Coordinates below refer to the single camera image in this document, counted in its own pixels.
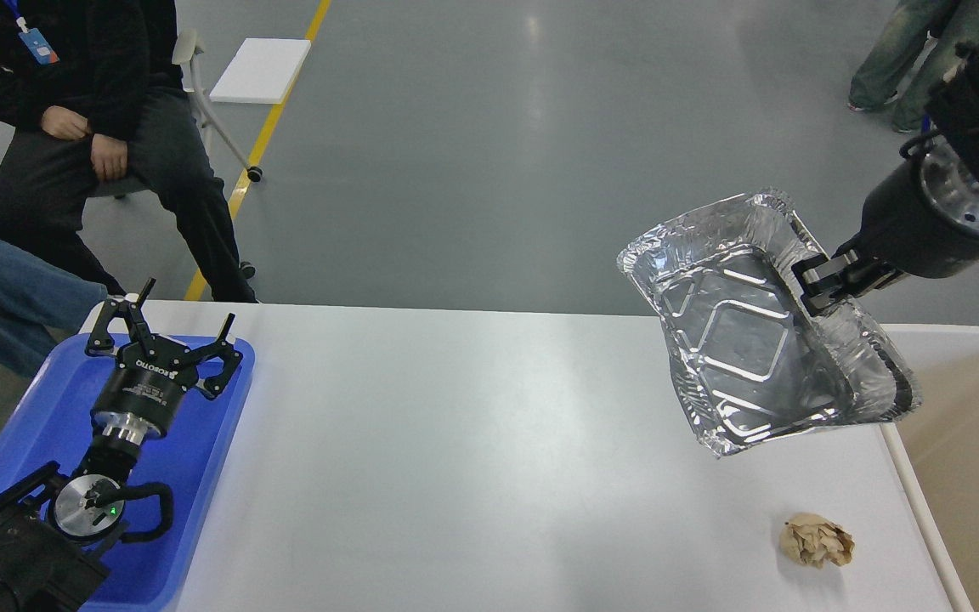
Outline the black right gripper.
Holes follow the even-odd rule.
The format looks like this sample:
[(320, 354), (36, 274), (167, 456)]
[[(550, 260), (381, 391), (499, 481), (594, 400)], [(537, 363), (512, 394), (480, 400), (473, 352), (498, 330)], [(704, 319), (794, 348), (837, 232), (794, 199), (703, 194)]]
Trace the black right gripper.
[(908, 157), (863, 205), (860, 229), (833, 258), (792, 264), (809, 316), (905, 276), (939, 279), (979, 261), (979, 151), (937, 140)]

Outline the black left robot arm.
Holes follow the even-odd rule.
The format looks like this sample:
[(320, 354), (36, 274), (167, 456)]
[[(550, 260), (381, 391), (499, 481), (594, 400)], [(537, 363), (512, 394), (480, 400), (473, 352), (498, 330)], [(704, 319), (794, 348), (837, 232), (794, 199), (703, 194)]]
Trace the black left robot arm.
[(156, 611), (182, 584), (255, 354), (152, 331), (105, 301), (51, 353), (0, 438), (0, 611)]

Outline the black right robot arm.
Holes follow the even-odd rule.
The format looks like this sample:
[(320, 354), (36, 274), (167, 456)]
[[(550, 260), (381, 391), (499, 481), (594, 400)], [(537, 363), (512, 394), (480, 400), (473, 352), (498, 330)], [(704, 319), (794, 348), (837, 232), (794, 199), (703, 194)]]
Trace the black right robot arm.
[(832, 257), (793, 264), (812, 316), (906, 275), (948, 278), (979, 261), (979, 45), (959, 57), (930, 89), (933, 129), (903, 144), (902, 164), (866, 197), (858, 232)]

